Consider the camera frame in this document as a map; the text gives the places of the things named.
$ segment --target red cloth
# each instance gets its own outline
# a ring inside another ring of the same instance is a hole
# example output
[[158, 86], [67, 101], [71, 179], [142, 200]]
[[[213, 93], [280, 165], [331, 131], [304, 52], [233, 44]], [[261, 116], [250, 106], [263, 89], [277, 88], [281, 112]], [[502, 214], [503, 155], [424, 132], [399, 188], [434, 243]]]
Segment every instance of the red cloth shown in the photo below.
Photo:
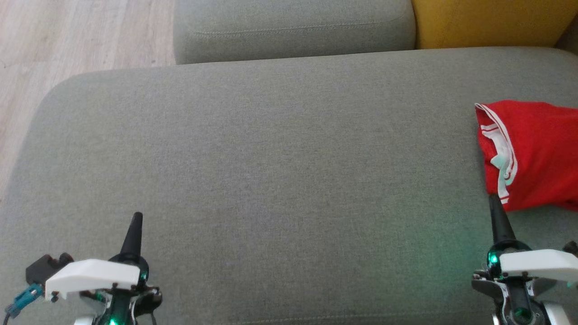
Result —
[[506, 211], [578, 211], [578, 109], [543, 102], [476, 104], [486, 188]]

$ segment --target red garment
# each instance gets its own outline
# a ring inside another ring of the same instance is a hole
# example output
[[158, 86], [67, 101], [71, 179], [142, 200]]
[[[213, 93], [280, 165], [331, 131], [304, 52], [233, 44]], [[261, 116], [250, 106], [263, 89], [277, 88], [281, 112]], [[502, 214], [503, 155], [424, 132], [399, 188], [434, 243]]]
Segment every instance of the red garment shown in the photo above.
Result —
[[506, 211], [578, 211], [578, 109], [543, 102], [476, 104], [486, 188]]

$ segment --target wooden floor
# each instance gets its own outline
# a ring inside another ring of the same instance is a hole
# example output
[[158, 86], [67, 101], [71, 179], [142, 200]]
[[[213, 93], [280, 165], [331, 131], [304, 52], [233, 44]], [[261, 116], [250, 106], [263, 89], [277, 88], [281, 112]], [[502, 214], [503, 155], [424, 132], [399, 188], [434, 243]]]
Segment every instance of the wooden floor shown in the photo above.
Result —
[[0, 0], [0, 204], [38, 104], [80, 73], [175, 64], [173, 0]]

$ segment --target gray sofa cushion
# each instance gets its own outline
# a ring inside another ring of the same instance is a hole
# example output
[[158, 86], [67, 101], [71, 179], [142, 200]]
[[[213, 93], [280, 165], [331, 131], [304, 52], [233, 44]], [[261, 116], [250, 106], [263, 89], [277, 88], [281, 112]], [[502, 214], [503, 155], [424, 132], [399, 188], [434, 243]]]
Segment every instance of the gray sofa cushion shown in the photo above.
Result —
[[[577, 84], [578, 57], [507, 47], [74, 77], [2, 202], [0, 303], [42, 254], [116, 254], [141, 210], [159, 324], [491, 324], [470, 287], [492, 244], [473, 103], [577, 107]], [[511, 217], [533, 248], [578, 237], [576, 212]], [[15, 324], [71, 324], [76, 306]]]
[[178, 64], [414, 47], [410, 0], [177, 0]]

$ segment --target red towel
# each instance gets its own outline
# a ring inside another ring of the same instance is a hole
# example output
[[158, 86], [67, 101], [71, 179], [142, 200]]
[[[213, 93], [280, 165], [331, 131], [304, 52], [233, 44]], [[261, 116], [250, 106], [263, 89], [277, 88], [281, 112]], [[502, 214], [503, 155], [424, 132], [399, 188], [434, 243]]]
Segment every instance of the red towel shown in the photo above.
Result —
[[486, 188], [506, 211], [578, 211], [578, 109], [542, 102], [476, 104]]

